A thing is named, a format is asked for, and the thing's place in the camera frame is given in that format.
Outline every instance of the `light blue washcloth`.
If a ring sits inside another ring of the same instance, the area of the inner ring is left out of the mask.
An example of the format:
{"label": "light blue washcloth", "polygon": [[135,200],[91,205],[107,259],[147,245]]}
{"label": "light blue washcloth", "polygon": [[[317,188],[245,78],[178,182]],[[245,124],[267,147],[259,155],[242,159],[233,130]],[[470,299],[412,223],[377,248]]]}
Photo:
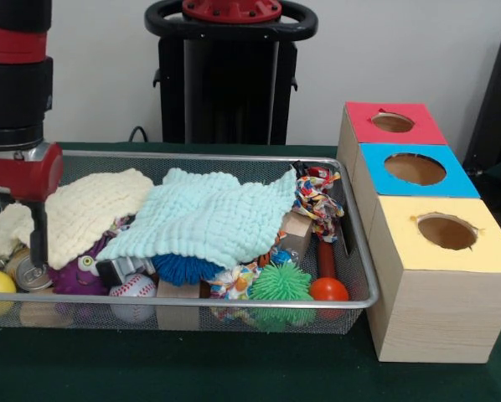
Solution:
{"label": "light blue washcloth", "polygon": [[195,174],[173,168],[154,187],[129,230],[98,255],[148,258],[193,256],[226,269],[252,261],[275,243],[282,217],[295,201],[296,174],[246,183],[227,173]]}

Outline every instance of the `white wall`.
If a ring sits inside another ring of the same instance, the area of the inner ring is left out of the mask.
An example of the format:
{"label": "white wall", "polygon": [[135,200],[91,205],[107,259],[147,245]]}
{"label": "white wall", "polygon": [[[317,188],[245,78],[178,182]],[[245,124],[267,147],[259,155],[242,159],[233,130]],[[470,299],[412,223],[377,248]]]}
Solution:
{"label": "white wall", "polygon": [[[320,17],[299,46],[288,143],[336,145],[345,101],[423,102],[462,157],[501,39],[501,0],[299,0]],[[161,139],[152,88],[153,0],[56,0],[49,54],[60,141],[124,141],[136,124]]]}

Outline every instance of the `green spiky ball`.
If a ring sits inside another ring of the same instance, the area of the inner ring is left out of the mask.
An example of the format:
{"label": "green spiky ball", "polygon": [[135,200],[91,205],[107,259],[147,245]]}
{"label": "green spiky ball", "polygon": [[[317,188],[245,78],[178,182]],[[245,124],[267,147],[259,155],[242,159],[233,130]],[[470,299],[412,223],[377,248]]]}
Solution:
{"label": "green spiky ball", "polygon": [[[311,301],[309,274],[302,272],[292,262],[268,265],[250,289],[253,300]],[[281,331],[286,323],[302,326],[314,321],[313,309],[260,308],[256,309],[259,327],[269,331]]]}

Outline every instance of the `cream blanket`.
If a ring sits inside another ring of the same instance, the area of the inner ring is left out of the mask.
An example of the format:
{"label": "cream blanket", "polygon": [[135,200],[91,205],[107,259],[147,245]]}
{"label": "cream blanket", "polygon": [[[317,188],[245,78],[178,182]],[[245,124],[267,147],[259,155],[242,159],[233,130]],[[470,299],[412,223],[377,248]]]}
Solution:
{"label": "cream blanket", "polygon": [[[115,219],[136,214],[153,187],[135,169],[94,173],[63,186],[46,201],[48,262],[59,270],[85,253]],[[0,257],[10,256],[18,244],[29,246],[34,223],[29,208],[8,205],[0,213]]]}

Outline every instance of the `blue lid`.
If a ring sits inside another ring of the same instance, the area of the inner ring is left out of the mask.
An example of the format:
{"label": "blue lid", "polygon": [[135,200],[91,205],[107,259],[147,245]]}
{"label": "blue lid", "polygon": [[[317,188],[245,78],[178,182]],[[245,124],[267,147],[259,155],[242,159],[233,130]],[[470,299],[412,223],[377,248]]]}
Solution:
{"label": "blue lid", "polygon": [[360,147],[378,194],[479,198],[448,146],[374,143]]}

